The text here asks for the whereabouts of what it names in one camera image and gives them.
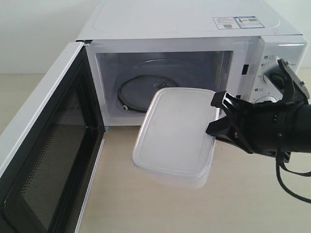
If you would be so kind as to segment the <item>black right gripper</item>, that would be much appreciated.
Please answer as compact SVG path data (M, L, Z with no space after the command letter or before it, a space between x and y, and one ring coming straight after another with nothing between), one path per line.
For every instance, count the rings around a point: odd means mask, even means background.
M227 91L216 92L210 106L222 109L227 115L209 123L208 135L249 154L274 158L284 155L289 160L291 153L279 148L285 137L289 106L271 101L252 104Z

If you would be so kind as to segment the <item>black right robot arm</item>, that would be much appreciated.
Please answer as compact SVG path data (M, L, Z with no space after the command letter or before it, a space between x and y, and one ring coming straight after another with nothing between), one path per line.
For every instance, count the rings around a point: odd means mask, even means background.
M249 154L276 157L311 151L311 106L303 101L249 103L226 91L214 94L212 107L225 116L210 122L206 133Z

